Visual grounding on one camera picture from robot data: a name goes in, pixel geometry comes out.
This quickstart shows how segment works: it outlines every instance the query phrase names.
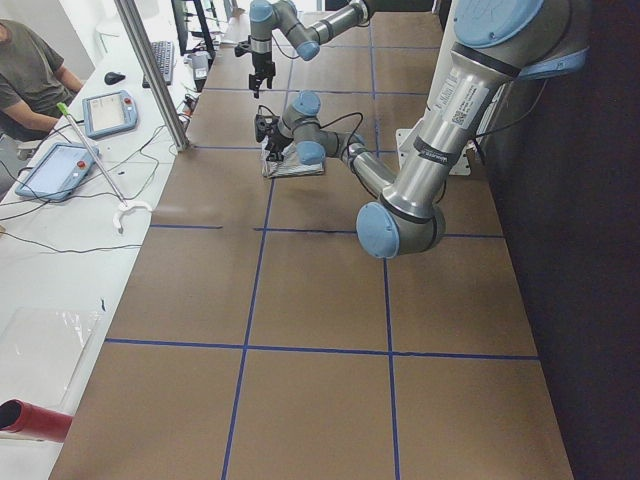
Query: t-shirt sleeve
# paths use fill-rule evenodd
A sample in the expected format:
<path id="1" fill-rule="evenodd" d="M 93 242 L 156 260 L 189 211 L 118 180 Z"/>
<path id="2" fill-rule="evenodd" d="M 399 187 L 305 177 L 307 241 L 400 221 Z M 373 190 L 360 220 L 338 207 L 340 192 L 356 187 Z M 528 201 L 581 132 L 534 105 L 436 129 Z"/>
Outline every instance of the t-shirt sleeve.
<path id="1" fill-rule="evenodd" d="M 0 75 L 0 110 L 9 108 L 18 103 L 22 98 L 16 93 L 9 82 Z"/>
<path id="2" fill-rule="evenodd" d="M 58 52 L 51 48 L 49 44 L 45 42 L 37 33 L 35 33 L 29 27 L 25 28 L 27 28 L 27 31 L 33 39 L 33 42 L 39 49 L 42 50 L 42 53 L 44 53 L 45 57 L 47 58 L 47 62 L 51 67 L 51 70 L 53 70 L 54 72 L 58 70 L 64 63 L 64 58 L 62 58 L 62 56 Z"/>

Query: person's arm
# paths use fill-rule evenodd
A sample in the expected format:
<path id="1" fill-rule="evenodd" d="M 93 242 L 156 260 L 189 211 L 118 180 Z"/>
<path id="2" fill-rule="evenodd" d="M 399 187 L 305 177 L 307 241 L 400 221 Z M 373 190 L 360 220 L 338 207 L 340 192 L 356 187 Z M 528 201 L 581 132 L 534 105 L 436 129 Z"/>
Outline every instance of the person's arm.
<path id="1" fill-rule="evenodd" d="M 34 112 L 23 100 L 20 100 L 18 103 L 11 105 L 10 107 L 2 109 L 2 111 L 29 130 L 50 132 L 58 122 L 58 119 L 55 117 Z"/>
<path id="2" fill-rule="evenodd" d="M 72 92 L 78 93 L 83 86 L 83 83 L 80 81 L 80 79 L 76 77 L 75 74 L 64 65 L 56 70 L 54 75 L 60 81 L 60 83 L 62 83 Z"/>

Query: green tip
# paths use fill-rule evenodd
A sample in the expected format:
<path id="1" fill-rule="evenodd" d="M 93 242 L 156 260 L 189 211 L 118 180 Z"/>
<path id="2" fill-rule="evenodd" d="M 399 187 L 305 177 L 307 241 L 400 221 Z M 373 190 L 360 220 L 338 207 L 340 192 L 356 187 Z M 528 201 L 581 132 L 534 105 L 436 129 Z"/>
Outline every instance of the green tip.
<path id="1" fill-rule="evenodd" d="M 58 107 L 58 110 L 60 110 L 62 112 L 63 115 L 69 115 L 69 110 L 67 110 L 67 106 L 60 102 L 56 105 Z"/>

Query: white table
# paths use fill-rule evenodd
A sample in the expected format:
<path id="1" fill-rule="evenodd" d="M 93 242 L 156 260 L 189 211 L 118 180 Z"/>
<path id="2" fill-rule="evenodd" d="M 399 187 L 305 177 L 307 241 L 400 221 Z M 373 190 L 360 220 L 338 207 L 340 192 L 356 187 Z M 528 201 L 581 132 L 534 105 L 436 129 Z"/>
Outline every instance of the white table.
<path id="1" fill-rule="evenodd" d="M 176 55 L 176 59 L 173 84 L 169 90 L 177 106 L 188 89 L 194 87 L 191 73 L 181 64 L 179 54 Z M 108 86 L 103 81 L 108 71 L 122 72 L 126 79 Z M 96 68 L 71 105 L 70 111 L 76 119 L 81 119 L 81 98 L 118 90 L 126 90 L 134 99 L 139 122 L 133 131 L 99 140 L 98 145 L 107 168 L 122 162 L 140 148 L 152 137 L 156 128 L 163 124 L 151 90 L 142 88 L 142 71 L 126 39 L 123 40 L 122 48 L 111 52 Z M 58 127 L 66 123 L 66 120 L 62 119 Z M 78 141 L 71 128 L 66 128 L 63 132 L 71 141 Z M 35 164 L 46 152 L 47 145 L 57 141 L 63 141 L 62 137 L 54 135 L 47 140 L 31 164 Z M 162 129 L 144 152 L 155 157 L 157 162 L 135 155 L 114 169 L 112 174 L 125 196 L 130 196 L 142 188 L 157 166 L 151 182 L 138 197 L 155 208 L 176 154 L 166 128 Z M 97 178 L 82 185 L 74 194 L 92 195 L 111 191 L 106 179 L 99 175 L 96 167 L 90 175 Z M 12 189 L 0 204 L 0 218 L 33 209 L 39 204 L 38 201 L 30 201 L 7 205 L 17 200 L 21 198 L 17 197 Z M 74 198 L 63 204 L 49 204 L 20 218 L 0 220 L 0 225 L 3 225 L 8 233 L 57 249 L 86 250 L 141 244 L 149 227 L 151 214 L 144 209 L 136 209 L 126 214 L 122 219 L 124 232 L 118 234 L 112 224 L 118 204 L 119 200 L 111 195 L 90 199 Z M 94 311 L 101 314 L 101 319 L 64 397 L 61 409 L 66 413 L 74 414 L 78 407 L 138 250 L 135 248 L 86 254 L 59 254 L 13 238 L 0 237 L 0 332 L 6 328 L 16 310 L 22 307 Z M 61 445 L 52 442 L 0 439 L 0 478 L 46 479 L 60 450 Z"/>

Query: keyboard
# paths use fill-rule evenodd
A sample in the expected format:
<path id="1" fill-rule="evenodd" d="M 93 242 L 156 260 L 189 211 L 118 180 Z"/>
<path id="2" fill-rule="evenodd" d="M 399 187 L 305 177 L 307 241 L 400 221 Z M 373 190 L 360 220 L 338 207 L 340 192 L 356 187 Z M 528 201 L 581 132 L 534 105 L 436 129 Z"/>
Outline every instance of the keyboard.
<path id="1" fill-rule="evenodd" d="M 160 69 L 160 73 L 164 78 L 164 83 L 171 85 L 173 80 L 173 42 L 162 40 L 160 42 L 151 42 L 151 50 L 156 58 L 156 63 Z M 142 80 L 143 88 L 149 88 L 149 81 L 146 77 Z"/>

